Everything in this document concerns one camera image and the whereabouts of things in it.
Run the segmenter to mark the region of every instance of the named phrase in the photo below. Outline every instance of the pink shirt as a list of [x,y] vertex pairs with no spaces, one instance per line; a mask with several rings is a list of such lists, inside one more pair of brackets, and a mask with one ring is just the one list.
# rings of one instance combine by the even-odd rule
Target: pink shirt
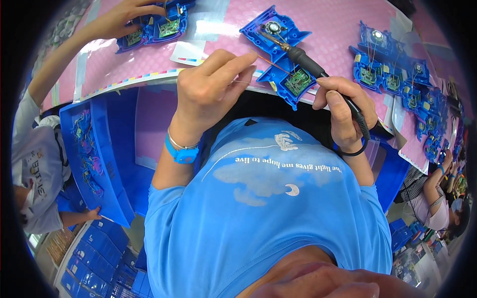
[[412,199],[409,203],[414,207],[414,212],[417,218],[425,223],[424,225],[435,231],[442,230],[449,226],[449,204],[445,198],[444,192],[440,187],[437,187],[437,191],[444,199],[439,203],[438,211],[431,216],[429,210],[429,204],[425,199],[424,192],[421,192],[416,198]]

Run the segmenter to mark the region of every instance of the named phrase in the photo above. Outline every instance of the soldering iron handle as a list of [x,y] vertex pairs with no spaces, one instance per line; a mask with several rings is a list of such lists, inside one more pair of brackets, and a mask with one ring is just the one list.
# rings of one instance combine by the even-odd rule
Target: soldering iron handle
[[[315,78],[327,78],[329,75],[325,72],[325,70],[316,63],[312,58],[310,58],[305,50],[298,48],[298,47],[290,47],[288,49],[288,56],[290,60],[306,69],[309,73],[311,73]],[[351,98],[347,95],[341,94],[344,98],[344,101],[348,104],[351,109],[353,116],[356,116],[358,112],[361,110],[358,108],[357,105],[353,103]]]
[[305,50],[298,47],[290,47],[287,53],[288,57],[293,63],[299,64],[309,73],[311,73],[315,78],[323,77],[323,73],[325,73],[325,70],[312,58],[308,57]]

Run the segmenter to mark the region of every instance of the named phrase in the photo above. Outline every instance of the blue t-shirt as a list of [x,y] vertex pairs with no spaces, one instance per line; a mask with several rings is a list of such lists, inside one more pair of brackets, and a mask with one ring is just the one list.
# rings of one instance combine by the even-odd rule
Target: blue t-shirt
[[317,245],[345,269],[389,274],[376,187],[288,122],[230,123],[187,186],[149,189],[144,246],[154,297],[234,297],[288,253]]

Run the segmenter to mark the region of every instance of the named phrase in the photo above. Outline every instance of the soldering iron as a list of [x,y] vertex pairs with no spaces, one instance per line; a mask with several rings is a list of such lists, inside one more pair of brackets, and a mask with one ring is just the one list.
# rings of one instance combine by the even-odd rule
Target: soldering iron
[[[315,78],[329,77],[329,75],[325,72],[325,70],[305,53],[305,50],[299,47],[290,46],[286,42],[281,42],[278,39],[274,38],[273,36],[265,32],[262,32],[262,31],[259,31],[259,32],[266,39],[272,41],[276,45],[279,45],[280,48],[288,54],[288,57],[293,63],[300,65],[303,69],[311,73]],[[371,139],[371,134],[369,133],[368,125],[366,124],[365,118],[361,114],[360,108],[358,108],[358,106],[353,103],[353,101],[351,100],[349,96],[344,94],[341,94],[341,96],[350,107],[351,115],[353,119],[358,123],[361,129],[361,133],[363,134],[363,137],[364,137],[364,144],[361,150],[355,153],[342,152],[342,154],[345,156],[357,156],[365,150],[366,146],[368,145],[368,141]]]

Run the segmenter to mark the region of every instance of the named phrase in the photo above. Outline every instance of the blue anti-static wrist strap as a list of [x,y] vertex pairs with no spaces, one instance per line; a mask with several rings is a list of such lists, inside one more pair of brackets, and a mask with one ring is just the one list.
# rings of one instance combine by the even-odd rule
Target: blue anti-static wrist strap
[[199,149],[197,147],[191,149],[176,150],[171,144],[171,141],[169,139],[169,133],[166,134],[166,140],[164,143],[166,144],[166,149],[169,151],[174,161],[179,164],[193,163],[197,157],[197,154],[199,153]]
[[442,165],[440,164],[440,165],[438,166],[438,168],[441,169],[441,171],[442,171],[442,176],[444,176],[444,175],[446,174],[446,172],[444,171],[444,168],[442,167]]

